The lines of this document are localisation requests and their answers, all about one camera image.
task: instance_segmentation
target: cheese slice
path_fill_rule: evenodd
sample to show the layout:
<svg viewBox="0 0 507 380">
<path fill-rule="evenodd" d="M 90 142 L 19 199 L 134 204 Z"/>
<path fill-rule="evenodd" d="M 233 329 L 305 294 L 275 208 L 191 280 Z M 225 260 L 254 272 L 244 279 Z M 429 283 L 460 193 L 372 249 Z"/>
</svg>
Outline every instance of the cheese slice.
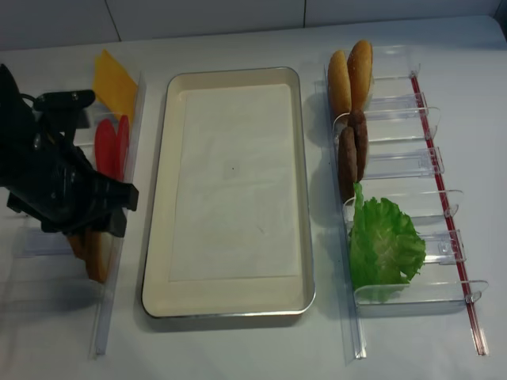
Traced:
<svg viewBox="0 0 507 380">
<path fill-rule="evenodd" d="M 97 99 L 104 103 L 118 120 L 122 115 L 127 115 L 129 124 L 133 124 L 137 85 L 106 50 L 95 60 L 92 88 Z"/>
</svg>

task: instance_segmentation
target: red strip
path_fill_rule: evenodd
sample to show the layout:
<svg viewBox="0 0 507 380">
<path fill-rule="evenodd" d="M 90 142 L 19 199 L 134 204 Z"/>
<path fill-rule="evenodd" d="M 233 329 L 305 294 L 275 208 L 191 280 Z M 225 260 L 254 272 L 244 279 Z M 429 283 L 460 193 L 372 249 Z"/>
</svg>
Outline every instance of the red strip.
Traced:
<svg viewBox="0 0 507 380">
<path fill-rule="evenodd" d="M 412 87 L 414 89 L 415 93 L 421 93 L 421 89 L 419 88 L 419 82 L 417 81 L 417 76 L 413 75 L 410 79 L 412 81 Z M 422 108 L 425 107 L 425 105 L 422 102 L 421 98 L 417 99 L 417 106 Z M 421 110 L 421 121 L 422 121 L 422 128 L 425 132 L 426 136 L 426 144 L 428 148 L 433 148 L 433 139 L 429 133 L 429 123 L 428 118 L 426 117 L 426 113 L 424 110 Z M 445 191 L 444 186 L 444 178 L 440 173 L 435 174 L 435 180 L 436 180 L 436 186 L 439 191 Z M 442 202 L 442 207 L 444 209 L 444 212 L 449 209 L 449 201 L 447 198 L 447 194 L 445 192 L 440 194 L 440 200 Z M 454 226 L 454 220 L 452 219 L 451 215 L 445 215 L 445 222 L 447 223 L 447 228 L 449 230 L 455 230 Z M 461 252 L 461 247 L 457 245 L 457 250 L 455 251 L 456 255 L 456 267 L 458 268 L 459 273 L 459 279 L 461 281 L 468 281 L 468 275 L 467 275 L 467 269 L 465 268 L 465 263 L 463 262 L 463 253 Z M 465 296 L 469 295 L 471 293 L 470 284 L 464 283 L 462 284 L 463 287 L 463 294 Z M 468 317 L 470 319 L 470 326 L 472 330 L 472 336 L 474 337 L 475 342 L 475 349 L 477 350 L 478 355 L 486 355 L 486 345 L 482 338 L 481 329 L 478 324 L 478 317 L 477 313 L 475 312 L 475 305 L 474 303 L 467 303 L 467 312 Z"/>
</svg>

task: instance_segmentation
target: green lettuce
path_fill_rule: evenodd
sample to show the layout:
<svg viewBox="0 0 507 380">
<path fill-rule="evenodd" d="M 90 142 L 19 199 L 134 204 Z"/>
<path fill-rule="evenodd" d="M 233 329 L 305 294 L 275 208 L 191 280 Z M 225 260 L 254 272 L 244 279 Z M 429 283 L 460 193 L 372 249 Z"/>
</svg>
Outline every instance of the green lettuce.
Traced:
<svg viewBox="0 0 507 380">
<path fill-rule="evenodd" d="M 426 244 L 407 214 L 382 198 L 364 202 L 354 184 L 356 204 L 350 233 L 350 272 L 354 290 L 366 285 L 409 283 L 422 267 Z"/>
</svg>

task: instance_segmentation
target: brown patty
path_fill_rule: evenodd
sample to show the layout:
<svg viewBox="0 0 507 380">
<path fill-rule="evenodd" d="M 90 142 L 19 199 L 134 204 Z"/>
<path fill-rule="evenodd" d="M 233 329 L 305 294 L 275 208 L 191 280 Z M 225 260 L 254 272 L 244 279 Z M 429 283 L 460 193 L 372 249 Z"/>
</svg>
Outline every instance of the brown patty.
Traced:
<svg viewBox="0 0 507 380">
<path fill-rule="evenodd" d="M 354 142 L 356 144 L 357 153 L 357 182 L 359 182 L 363 179 L 368 156 L 368 129 L 366 126 L 366 117 L 360 109 L 356 109 L 350 113 L 349 127 L 354 130 Z"/>
<path fill-rule="evenodd" d="M 338 142 L 338 183 L 341 200 L 354 197 L 354 183 L 357 181 L 357 152 L 354 143 L 354 130 L 345 127 Z"/>
</svg>

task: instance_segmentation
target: table surface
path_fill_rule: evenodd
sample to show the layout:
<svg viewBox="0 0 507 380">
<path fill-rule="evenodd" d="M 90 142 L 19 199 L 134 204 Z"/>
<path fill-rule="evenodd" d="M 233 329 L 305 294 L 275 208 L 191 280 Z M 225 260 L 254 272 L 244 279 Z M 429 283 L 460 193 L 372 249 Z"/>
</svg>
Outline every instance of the table surface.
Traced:
<svg viewBox="0 0 507 380">
<path fill-rule="evenodd" d="M 329 255 L 339 252 L 335 241 L 324 238 L 332 227 L 319 217 L 320 211 L 335 207 L 335 200 L 333 174 L 328 165 L 322 166 L 330 152 L 323 143 L 324 98 L 316 96 L 315 83 L 322 80 L 322 67 L 332 51 L 351 48 L 361 38 L 375 46 L 412 45 L 421 63 L 419 83 L 426 99 L 442 110 L 435 143 L 442 151 L 446 187 L 462 189 L 466 195 L 455 222 L 467 250 L 468 275 L 490 283 L 477 304 L 490 349 L 487 357 L 476 355 L 467 315 L 459 313 L 368 321 L 368 357 L 350 359 L 349 332 L 342 328 L 346 323 L 340 320 Z M 147 82 L 134 178 L 139 206 L 128 218 L 108 351 L 97 360 L 88 358 L 88 341 L 75 326 L 82 323 L 85 329 L 91 322 L 78 312 L 31 320 L 22 328 L 15 321 L 0 320 L 0 342 L 8 343 L 0 348 L 2 378 L 504 378 L 507 329 L 502 325 L 507 307 L 501 293 L 507 290 L 507 255 L 501 226 L 507 213 L 507 172 L 502 169 L 507 162 L 507 128 L 502 109 L 507 45 L 496 21 L 396 21 L 4 51 L 0 62 L 11 68 L 21 91 L 41 91 L 46 86 L 45 63 L 71 66 L 102 48 L 113 54 L 128 52 Z M 198 329 L 182 322 L 151 321 L 139 295 L 167 84 L 182 72 L 278 66 L 294 68 L 301 81 L 317 286 L 314 305 L 291 326 L 268 327 L 260 321 L 255 329 L 227 323 Z M 41 329 L 51 328 L 51 339 L 37 339 Z M 41 348 L 46 354 L 36 355 Z"/>
</svg>

